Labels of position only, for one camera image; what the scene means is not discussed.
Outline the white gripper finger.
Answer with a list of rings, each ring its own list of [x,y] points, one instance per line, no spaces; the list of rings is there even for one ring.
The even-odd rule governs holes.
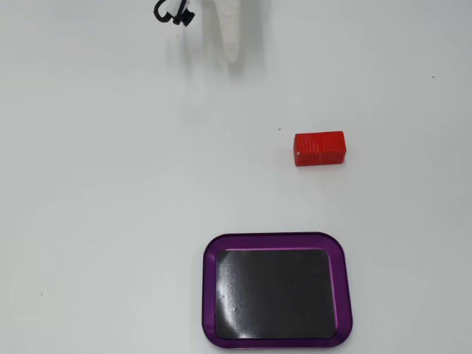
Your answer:
[[[229,62],[240,56],[241,0],[211,0],[215,5],[221,31],[223,52]]]

